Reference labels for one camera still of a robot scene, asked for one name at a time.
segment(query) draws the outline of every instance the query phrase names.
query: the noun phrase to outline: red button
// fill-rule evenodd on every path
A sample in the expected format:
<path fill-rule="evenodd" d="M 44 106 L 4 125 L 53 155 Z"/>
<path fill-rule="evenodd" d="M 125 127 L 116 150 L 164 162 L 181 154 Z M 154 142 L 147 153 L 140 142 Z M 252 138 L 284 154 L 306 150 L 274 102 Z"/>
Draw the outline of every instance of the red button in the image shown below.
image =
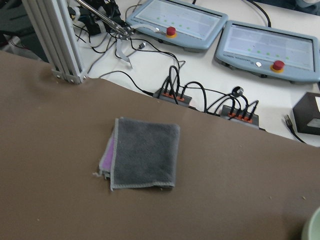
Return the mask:
<path fill-rule="evenodd" d="M 168 36 L 173 36 L 176 34 L 176 29 L 173 26 L 170 26 L 166 29 L 166 34 Z"/>
<path fill-rule="evenodd" d="M 283 61 L 278 60 L 273 63 L 272 68 L 274 70 L 282 70 L 284 66 L 285 66 L 285 63 Z"/>

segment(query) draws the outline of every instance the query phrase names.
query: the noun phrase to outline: black box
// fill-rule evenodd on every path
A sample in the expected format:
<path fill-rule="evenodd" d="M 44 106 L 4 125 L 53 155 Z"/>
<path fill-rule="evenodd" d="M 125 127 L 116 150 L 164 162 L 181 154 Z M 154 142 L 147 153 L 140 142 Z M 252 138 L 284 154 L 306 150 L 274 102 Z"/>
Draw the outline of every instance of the black box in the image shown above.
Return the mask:
<path fill-rule="evenodd" d="M 293 107 L 296 129 L 299 133 L 320 135 L 320 94 L 307 92 Z"/>

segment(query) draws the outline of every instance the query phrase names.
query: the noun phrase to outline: microfiber cloth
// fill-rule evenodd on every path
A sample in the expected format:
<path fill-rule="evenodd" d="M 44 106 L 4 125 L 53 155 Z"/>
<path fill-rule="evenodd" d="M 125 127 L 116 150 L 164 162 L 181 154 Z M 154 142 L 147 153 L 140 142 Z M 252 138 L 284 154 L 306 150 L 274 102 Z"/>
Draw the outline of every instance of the microfiber cloth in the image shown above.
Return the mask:
<path fill-rule="evenodd" d="M 173 188 L 180 138 L 177 124 L 117 118 L 99 169 L 108 172 L 110 188 Z"/>

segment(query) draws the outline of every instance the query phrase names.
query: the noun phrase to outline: white table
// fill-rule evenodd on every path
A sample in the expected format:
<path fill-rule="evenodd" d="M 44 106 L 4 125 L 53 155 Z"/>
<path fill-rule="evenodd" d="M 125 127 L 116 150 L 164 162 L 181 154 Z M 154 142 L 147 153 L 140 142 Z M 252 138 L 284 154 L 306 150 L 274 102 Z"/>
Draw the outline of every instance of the white table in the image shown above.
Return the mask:
<path fill-rule="evenodd" d="M 138 0 L 116 1 L 122 13 L 122 19 L 125 18 L 126 9 L 137 2 Z M 228 15 L 229 20 L 262 26 L 266 26 L 267 24 L 265 16 L 255 6 L 244 0 L 197 0 L 196 4 L 204 8 L 225 13 Z M 320 16 L 262 3 L 259 4 L 268 13 L 273 28 L 312 35 L 320 39 Z M 94 36 L 91 38 L 91 41 L 93 43 L 99 43 L 103 36 L 103 34 Z M 272 134 L 295 139 L 284 123 L 284 116 L 289 114 L 291 120 L 294 122 L 293 106 L 306 92 L 319 93 L 318 86 L 316 84 L 292 84 L 286 80 L 259 78 L 248 72 L 230 70 L 213 61 L 219 37 L 220 35 L 208 51 L 204 53 L 187 52 L 178 46 L 161 44 L 142 34 L 135 34 L 132 38 L 146 39 L 162 51 L 171 52 L 175 54 L 179 60 L 185 60 L 186 64 L 180 71 L 182 86 L 191 81 L 198 81 L 207 89 L 213 89 L 223 93 L 230 93 L 235 86 L 241 86 L 249 102 L 259 100 L 255 113 L 259 115 L 259 125 L 261 128 Z M 106 44 L 107 40 L 98 50 L 104 50 Z M 79 46 L 86 66 L 89 66 L 99 57 L 87 44 L 79 41 Z M 151 50 L 152 48 L 146 46 L 145 49 Z M 133 50 L 128 43 L 123 47 L 123 51 L 125 54 L 129 54 Z M 131 68 L 127 62 L 116 58 L 114 52 L 115 48 L 111 49 L 94 65 L 89 74 L 91 78 L 96 78 L 107 72 L 121 70 L 128 73 L 140 88 L 149 92 L 155 92 L 161 87 L 163 81 L 168 76 L 170 65 L 175 63 L 173 58 L 163 54 L 136 52 L 130 57 L 133 66 L 133 68 Z M 130 79 L 122 73 L 113 73 L 104 78 L 133 91 L 140 92 L 135 88 Z M 189 89 L 186 91 L 186 94 L 192 97 L 192 106 L 203 110 L 203 95 L 200 90 Z M 221 95 L 217 93 L 207 92 L 208 105 L 220 96 Z M 298 135 L 308 144 L 320 147 L 320 136 L 302 133 L 298 133 Z"/>

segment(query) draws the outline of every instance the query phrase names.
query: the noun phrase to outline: brown tabletop surface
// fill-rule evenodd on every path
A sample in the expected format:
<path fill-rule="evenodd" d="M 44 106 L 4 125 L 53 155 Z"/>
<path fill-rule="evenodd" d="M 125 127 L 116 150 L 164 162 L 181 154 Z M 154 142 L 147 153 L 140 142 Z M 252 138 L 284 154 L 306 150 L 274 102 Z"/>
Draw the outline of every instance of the brown tabletop surface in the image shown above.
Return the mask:
<path fill-rule="evenodd" d="M 319 148 L 0 60 L 0 239 L 299 240 L 320 206 Z M 92 175 L 119 117 L 181 127 L 175 188 L 111 192 Z"/>

